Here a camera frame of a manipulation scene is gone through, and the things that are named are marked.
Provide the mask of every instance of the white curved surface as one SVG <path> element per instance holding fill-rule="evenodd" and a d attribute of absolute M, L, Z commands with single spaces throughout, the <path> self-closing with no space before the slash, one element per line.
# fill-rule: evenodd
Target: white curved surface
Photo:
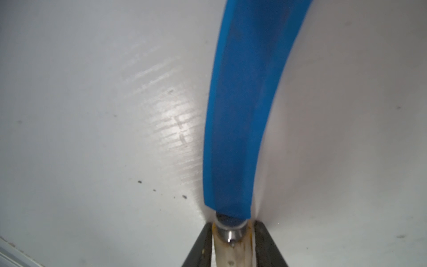
<path fill-rule="evenodd" d="M 2 2 L 4 239 L 46 267 L 183 262 L 209 216 L 202 143 L 223 7 Z M 422 0 L 314 0 L 255 187 L 290 266 L 425 265 L 425 14 Z"/>

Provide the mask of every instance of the blue strap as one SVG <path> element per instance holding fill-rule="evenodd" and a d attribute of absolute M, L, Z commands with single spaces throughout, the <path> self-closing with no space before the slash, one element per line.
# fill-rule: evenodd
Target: blue strap
<path fill-rule="evenodd" d="M 270 107 L 311 0 L 228 0 L 205 128 L 205 204 L 247 219 Z"/>

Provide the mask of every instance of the white wall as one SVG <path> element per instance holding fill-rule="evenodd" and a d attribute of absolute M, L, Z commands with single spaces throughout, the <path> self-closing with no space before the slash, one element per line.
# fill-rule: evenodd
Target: white wall
<path fill-rule="evenodd" d="M 223 7 L 1 3 L 4 239 L 46 267 L 181 264 L 209 215 L 202 143 Z M 255 189 L 290 266 L 425 266 L 426 15 L 423 0 L 314 0 Z"/>

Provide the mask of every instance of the white trim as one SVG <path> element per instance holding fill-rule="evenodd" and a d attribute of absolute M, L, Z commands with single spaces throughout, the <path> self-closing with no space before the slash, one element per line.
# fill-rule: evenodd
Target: white trim
<path fill-rule="evenodd" d="M 0 267 L 43 267 L 25 253 L 0 238 Z"/>

